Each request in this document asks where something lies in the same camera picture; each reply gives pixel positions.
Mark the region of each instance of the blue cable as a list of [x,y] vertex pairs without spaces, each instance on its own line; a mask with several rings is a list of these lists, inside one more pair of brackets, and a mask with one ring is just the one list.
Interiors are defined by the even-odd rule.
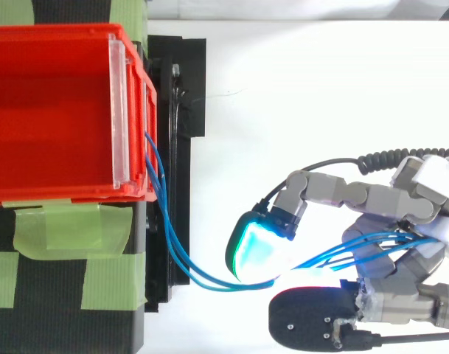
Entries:
[[[193,263],[193,261],[191,261],[188,254],[185,252],[183,246],[180,244],[180,241],[177,238],[175,230],[173,229],[173,226],[170,222],[170,216],[168,215],[168,206],[167,206],[167,185],[166,185],[166,181],[165,181],[165,172],[164,172],[163,164],[160,159],[159,152],[157,150],[155,143],[150,138],[150,136],[147,133],[145,134],[145,136],[146,136],[148,142],[150,143],[150,146],[154,150],[157,161],[159,163],[159,172],[160,172],[161,181],[159,181],[159,177],[156,175],[156,172],[153,169],[148,156],[146,156],[147,171],[149,172],[149,177],[152,182],[153,189],[156,192],[157,201],[158,201],[160,209],[162,211],[162,215],[164,216],[164,228],[165,228],[165,237],[166,237],[166,241],[167,241],[167,247],[170,250],[170,254],[171,254],[173,260],[177,263],[177,265],[180,267],[180,269],[191,280],[196,282],[199,286],[201,286],[202,288],[205,288],[207,290],[212,290],[212,291],[232,292],[232,291],[260,290],[260,289],[271,287],[274,283],[274,280],[271,280],[268,282],[262,282],[262,283],[258,283],[258,284],[251,284],[251,285],[234,284],[234,283],[230,283],[230,282],[224,282],[222,280],[219,280],[219,279],[207,274],[201,268],[197,267],[196,264]],[[366,241],[367,238],[373,238],[373,237],[379,237],[379,238],[370,240],[370,241]],[[350,250],[363,247],[370,243],[380,243],[380,242],[384,242],[387,240],[412,241],[412,240],[418,240],[418,239],[419,239],[419,237],[417,237],[416,235],[406,234],[406,233],[401,233],[401,232],[375,232],[373,234],[368,234],[368,235],[363,235],[363,236],[357,237],[354,240],[351,240],[346,243],[342,243],[341,245],[338,245],[336,247],[333,247],[333,248],[321,253],[320,255],[318,255],[314,258],[311,258],[310,260],[302,263],[297,268],[309,268],[309,267],[314,266],[315,264],[318,264],[324,260],[335,257],[336,255],[346,253]],[[354,245],[355,243],[357,243],[360,240],[364,240],[365,242]],[[415,242],[410,242],[405,245],[402,245],[402,246],[404,246],[403,249],[410,248],[410,247],[414,246],[413,243],[415,243]],[[387,254],[389,254],[389,253],[392,253],[393,251],[397,251],[397,250],[400,250],[400,249],[396,249],[396,247],[394,247],[393,249],[387,250],[384,253],[387,252]],[[187,267],[180,261],[179,258],[181,258],[192,270],[194,270],[197,274],[201,275],[204,279],[209,280],[209,281],[215,283],[216,285],[223,286],[224,288],[216,288],[216,287],[212,287],[212,286],[203,284],[201,281],[199,281],[197,278],[195,278],[191,274],[191,272],[189,272]],[[354,264],[359,264],[359,263],[362,263],[365,261],[368,262],[369,260],[365,260],[365,259],[358,260]],[[337,266],[334,266],[331,268],[334,270],[338,270],[339,269],[338,267],[347,268],[349,266],[354,265],[354,264],[351,264],[351,265],[347,265],[347,264],[349,264],[349,263],[345,263],[343,265],[337,265]]]
[[295,267],[295,269],[299,269],[299,268],[311,268],[313,266],[315,266],[316,264],[320,263],[320,262],[324,262],[325,260],[337,257],[341,254],[347,253],[347,252],[351,252],[354,251],[356,249],[359,249],[361,247],[364,246],[368,246],[371,245],[373,243],[382,243],[382,242],[389,242],[389,241],[406,241],[406,237],[383,237],[383,238],[379,238],[377,240],[368,240],[368,241],[364,241],[362,243],[358,243],[354,246],[348,247],[346,249],[342,249],[340,251],[331,253],[331,254],[326,254],[326,252],[323,252],[322,254],[320,254],[319,256],[316,256],[314,258],[311,258],[310,260],[307,260],[306,262],[298,265],[297,267]]
[[418,241],[413,241],[413,242],[407,243],[405,245],[395,246],[392,249],[388,249],[388,250],[383,251],[383,252],[381,252],[379,254],[374,254],[373,256],[370,256],[370,257],[365,257],[365,258],[362,258],[360,260],[355,260],[353,262],[349,262],[349,263],[345,263],[345,264],[342,264],[342,265],[333,266],[333,267],[331,267],[331,269],[334,270],[334,271],[340,271],[341,269],[349,268],[351,266],[356,266],[357,264],[370,262],[372,260],[376,260],[378,258],[385,257],[386,255],[388,255],[388,254],[390,254],[392,252],[402,251],[404,249],[409,249],[411,247],[420,246],[420,245],[425,244],[425,243],[435,243],[435,242],[438,242],[438,241],[436,239],[434,239],[434,238],[426,238],[426,239],[422,239],[422,240],[418,240]]

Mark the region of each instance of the white table surface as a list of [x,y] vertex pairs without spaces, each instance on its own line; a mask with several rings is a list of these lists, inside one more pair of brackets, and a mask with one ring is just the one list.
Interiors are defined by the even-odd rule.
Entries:
[[[207,38],[206,137],[192,140],[190,247],[192,259],[216,277],[234,280],[224,251],[236,220],[289,172],[391,148],[449,148],[447,22],[151,21],[150,33]],[[353,166],[324,171],[380,184],[392,174],[362,177]],[[310,205],[294,241],[302,260],[340,243],[357,216]],[[449,262],[430,281],[449,282]],[[268,334],[273,292],[176,287],[159,313],[145,315],[140,353],[293,353]],[[442,331],[416,322],[362,328]],[[373,353],[434,351],[449,353],[449,341]]]

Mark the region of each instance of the screw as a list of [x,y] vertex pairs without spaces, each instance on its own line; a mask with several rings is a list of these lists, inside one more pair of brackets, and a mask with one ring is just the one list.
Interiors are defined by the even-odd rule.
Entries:
[[172,76],[179,77],[180,76],[180,66],[178,64],[172,65]]

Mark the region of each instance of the green tape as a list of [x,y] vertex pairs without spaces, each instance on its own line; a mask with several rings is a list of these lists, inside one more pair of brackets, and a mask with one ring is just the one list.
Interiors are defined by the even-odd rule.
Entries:
[[145,253],[87,260],[82,310],[134,311],[145,303]]
[[98,204],[44,206],[46,247],[56,250],[98,250],[102,248],[102,227]]
[[144,0],[111,0],[109,21],[121,24],[133,42],[142,42],[147,53],[147,2]]
[[48,201],[3,201],[1,205],[4,208],[22,208],[22,207],[40,207],[50,204],[71,204],[70,199],[52,199]]
[[0,308],[14,307],[18,259],[18,252],[0,252]]
[[0,26],[34,24],[31,0],[0,0]]
[[13,245],[33,260],[120,257],[129,239],[132,218],[130,207],[98,204],[18,209]]

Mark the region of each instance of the white background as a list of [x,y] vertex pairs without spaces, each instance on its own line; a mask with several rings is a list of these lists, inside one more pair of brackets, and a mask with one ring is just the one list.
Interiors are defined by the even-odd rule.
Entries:
[[181,20],[431,19],[449,0],[153,0],[149,18]]
[[[233,281],[224,251],[236,220],[291,171],[391,148],[449,148],[449,22],[151,21],[150,33],[207,38],[206,137],[192,140],[190,247],[216,277]],[[392,174],[324,171],[381,184]],[[302,260],[340,243],[357,216],[311,204],[294,241]],[[449,283],[449,262],[435,282]],[[293,353],[268,335],[274,291],[174,288],[170,303],[146,314],[141,353]],[[416,322],[363,328],[442,331]],[[434,351],[449,353],[449,342],[373,353]]]

